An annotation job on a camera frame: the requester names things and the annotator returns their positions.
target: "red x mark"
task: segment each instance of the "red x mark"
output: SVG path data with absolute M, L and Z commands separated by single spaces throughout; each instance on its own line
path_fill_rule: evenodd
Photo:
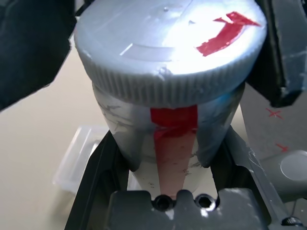
M 275 117 L 278 117 L 278 118 L 283 120 L 283 118 L 278 115 L 279 113 L 281 113 L 281 111 L 273 112 L 272 110 L 270 110 L 268 108 L 265 108 L 265 109 L 268 110 L 271 113 L 269 116 L 275 116 Z
M 276 144 L 276 145 L 282 149 L 282 152 L 287 152 L 288 151 L 288 147 L 287 146 L 283 147 L 280 144 Z

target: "screw hole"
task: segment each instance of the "screw hole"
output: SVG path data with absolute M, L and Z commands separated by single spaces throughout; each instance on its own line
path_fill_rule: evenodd
M 213 211 L 216 207 L 215 200 L 207 194 L 200 194 L 196 197 L 195 203 L 198 207 L 204 208 L 207 211 Z
M 159 211 L 167 211 L 174 207 L 173 200 L 166 195 L 157 196 L 157 198 L 153 201 L 153 206 Z

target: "red marking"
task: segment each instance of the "red marking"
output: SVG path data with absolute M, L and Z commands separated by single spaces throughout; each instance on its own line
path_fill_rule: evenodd
M 281 117 L 280 115 L 278 115 L 279 113 L 281 113 L 281 111 L 277 111 L 277 112 L 273 112 L 272 110 L 268 109 L 268 108 L 265 108 L 266 110 L 268 110 L 271 114 L 269 115 L 269 117 L 271 116 L 275 116 L 275 117 L 278 117 L 280 119 L 283 120 L 283 117 Z
M 197 106 L 178 109 L 150 109 L 160 192 L 176 197 L 182 189 L 197 129 Z
M 287 146 L 283 147 L 280 144 L 276 144 L 276 145 L 282 149 L 282 152 L 287 152 L 288 151 L 288 147 Z
M 230 46 L 236 40 L 245 25 L 260 26 L 257 22 L 253 22 L 235 11 L 226 14 L 226 16 L 232 21 L 232 23 L 229 23 L 222 18 L 215 19 L 215 22 L 225 23 L 226 25 L 216 37 L 211 38 L 208 42 L 204 42 L 201 46 L 196 47 L 204 57 Z

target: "gray plastic part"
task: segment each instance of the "gray plastic part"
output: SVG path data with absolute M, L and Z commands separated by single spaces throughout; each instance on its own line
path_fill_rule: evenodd
M 307 152 L 275 155 L 261 161 L 261 165 L 284 202 L 307 197 Z

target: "red arrow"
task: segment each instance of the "red arrow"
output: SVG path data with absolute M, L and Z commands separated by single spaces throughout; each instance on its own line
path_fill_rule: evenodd
M 236 40 L 245 25 L 260 26 L 260 24 L 253 22 L 235 11 L 226 14 L 226 16 L 232 21 L 232 23 L 229 23 L 222 18 L 215 19 L 215 22 L 226 23 L 226 25 L 216 37 L 211 38 L 208 42 L 204 42 L 201 46 L 196 47 L 204 57 L 230 46 Z

